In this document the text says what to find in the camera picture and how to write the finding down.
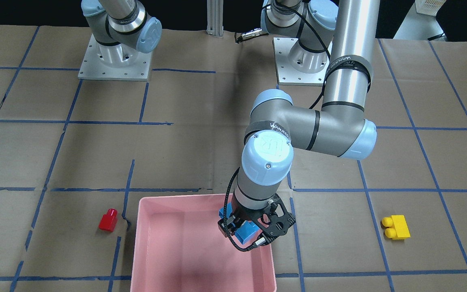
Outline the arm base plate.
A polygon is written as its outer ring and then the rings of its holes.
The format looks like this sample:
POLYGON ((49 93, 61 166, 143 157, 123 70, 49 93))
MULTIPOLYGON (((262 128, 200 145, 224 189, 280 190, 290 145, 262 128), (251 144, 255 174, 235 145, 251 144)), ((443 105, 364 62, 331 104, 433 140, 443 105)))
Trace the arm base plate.
POLYGON ((93 81, 148 81, 152 53, 124 45, 104 46, 91 35, 78 78, 93 81))
POLYGON ((278 85, 323 86, 329 58, 326 52, 309 52, 297 38, 273 39, 278 85))

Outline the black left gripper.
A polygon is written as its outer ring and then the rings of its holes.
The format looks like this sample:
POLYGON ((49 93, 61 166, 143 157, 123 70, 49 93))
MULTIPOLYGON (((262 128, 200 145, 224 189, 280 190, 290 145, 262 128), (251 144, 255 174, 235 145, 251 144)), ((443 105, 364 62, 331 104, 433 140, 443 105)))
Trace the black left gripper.
POLYGON ((224 237, 235 236, 245 221, 254 222, 261 229, 261 233, 247 244, 270 244, 278 237, 286 235, 288 229, 296 223, 295 216, 287 211, 278 194, 274 194, 260 210, 243 207, 235 197, 228 203, 231 203, 232 212, 227 214, 226 219, 220 218, 219 229, 224 237))

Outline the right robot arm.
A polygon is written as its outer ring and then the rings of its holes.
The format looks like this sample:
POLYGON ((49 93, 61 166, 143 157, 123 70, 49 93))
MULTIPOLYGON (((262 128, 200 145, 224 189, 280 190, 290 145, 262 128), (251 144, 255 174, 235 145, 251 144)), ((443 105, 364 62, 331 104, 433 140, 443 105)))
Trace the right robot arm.
POLYGON ((148 122, 161 22, 139 0, 0 0, 0 167, 55 158, 66 131, 148 122))

